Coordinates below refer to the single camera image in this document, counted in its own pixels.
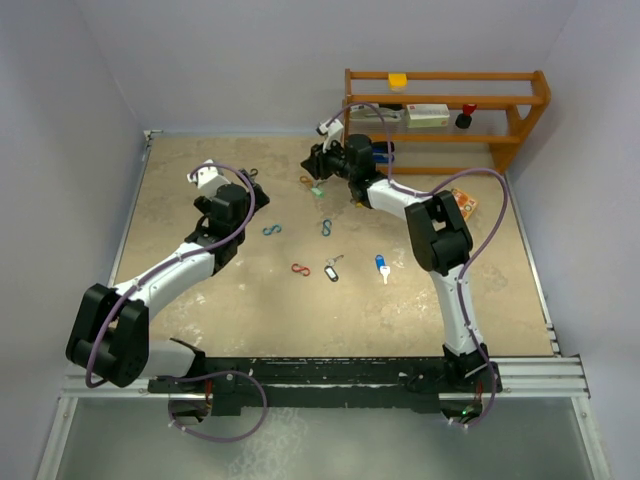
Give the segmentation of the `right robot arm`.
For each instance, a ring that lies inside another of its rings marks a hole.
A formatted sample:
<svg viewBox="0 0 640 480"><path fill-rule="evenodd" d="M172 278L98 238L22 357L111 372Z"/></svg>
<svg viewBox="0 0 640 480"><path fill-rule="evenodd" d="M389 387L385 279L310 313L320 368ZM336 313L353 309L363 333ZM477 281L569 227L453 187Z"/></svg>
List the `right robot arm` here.
<svg viewBox="0 0 640 480"><path fill-rule="evenodd" d="M428 194L385 177L374 161L372 141L361 134L349 136L344 144L312 146L301 167L315 180L346 180L353 200L406 222L414 258L430 275L441 310L446 383L467 391L483 379L490 391L497 391L497 370L472 312L465 279L473 240L453 194Z"/></svg>

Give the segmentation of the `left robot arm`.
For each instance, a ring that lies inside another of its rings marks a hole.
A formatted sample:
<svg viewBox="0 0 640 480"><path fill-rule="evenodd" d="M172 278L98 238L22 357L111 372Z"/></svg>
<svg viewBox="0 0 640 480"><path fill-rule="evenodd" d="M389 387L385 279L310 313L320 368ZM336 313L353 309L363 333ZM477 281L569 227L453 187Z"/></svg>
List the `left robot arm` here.
<svg viewBox="0 0 640 480"><path fill-rule="evenodd" d="M152 342L150 323L191 287L219 273L237 254L245 228L270 199L251 173L225 176L227 166L207 161L188 174L199 195L194 230L166 259L132 279L83 295L66 347L66 358L84 368L85 384L126 387L144 377L170 377L184 392L206 378L201 353L179 340Z"/></svg>

